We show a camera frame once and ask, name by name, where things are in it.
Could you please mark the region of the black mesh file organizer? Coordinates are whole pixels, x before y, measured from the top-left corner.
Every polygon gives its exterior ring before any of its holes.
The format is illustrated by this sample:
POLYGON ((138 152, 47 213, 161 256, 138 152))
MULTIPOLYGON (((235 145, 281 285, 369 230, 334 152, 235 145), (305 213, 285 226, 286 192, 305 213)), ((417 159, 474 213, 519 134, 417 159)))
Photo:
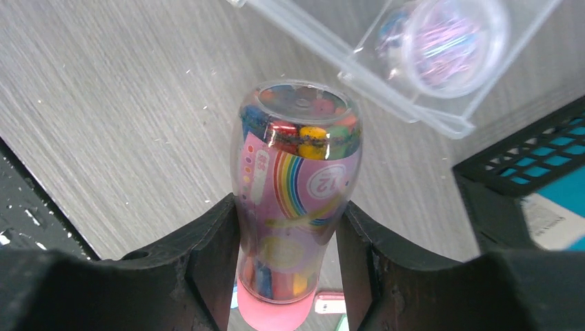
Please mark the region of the black mesh file organizer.
POLYGON ((480 251, 536 248, 521 200, 583 167, 583 97, 456 164, 480 251))

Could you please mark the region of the clear jar of pins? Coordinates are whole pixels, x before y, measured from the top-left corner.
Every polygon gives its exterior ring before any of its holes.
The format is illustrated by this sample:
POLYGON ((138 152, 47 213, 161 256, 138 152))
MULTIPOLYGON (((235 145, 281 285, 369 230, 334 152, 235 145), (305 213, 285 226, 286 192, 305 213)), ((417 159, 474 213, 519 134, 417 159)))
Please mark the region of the clear jar of pins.
POLYGON ((388 76, 439 99, 463 97, 491 76, 510 36, 501 1, 407 1, 378 29, 388 76))

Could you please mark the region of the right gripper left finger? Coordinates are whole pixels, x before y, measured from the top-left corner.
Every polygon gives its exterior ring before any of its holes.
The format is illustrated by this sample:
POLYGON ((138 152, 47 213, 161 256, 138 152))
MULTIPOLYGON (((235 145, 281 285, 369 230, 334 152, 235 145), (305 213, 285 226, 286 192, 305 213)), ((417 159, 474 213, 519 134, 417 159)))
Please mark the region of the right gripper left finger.
POLYGON ((118 261, 1 251, 2 330, 226 330, 239 252, 232 194, 118 261))

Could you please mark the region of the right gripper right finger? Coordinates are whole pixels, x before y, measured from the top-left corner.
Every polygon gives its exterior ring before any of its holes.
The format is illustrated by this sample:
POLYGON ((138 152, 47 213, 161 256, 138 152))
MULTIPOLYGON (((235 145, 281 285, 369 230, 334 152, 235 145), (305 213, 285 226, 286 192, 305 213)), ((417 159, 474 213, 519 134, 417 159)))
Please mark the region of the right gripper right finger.
POLYGON ((337 230, 351 330, 583 330, 584 253, 431 252, 349 203, 337 230))

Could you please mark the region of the white plastic drawer unit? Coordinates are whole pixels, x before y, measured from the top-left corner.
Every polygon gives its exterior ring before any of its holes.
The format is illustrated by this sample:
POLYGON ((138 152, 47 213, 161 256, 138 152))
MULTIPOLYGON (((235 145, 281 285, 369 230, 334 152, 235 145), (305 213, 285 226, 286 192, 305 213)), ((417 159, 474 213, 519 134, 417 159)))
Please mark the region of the white plastic drawer unit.
POLYGON ((235 1, 406 122, 468 136, 480 103, 557 1, 235 1))

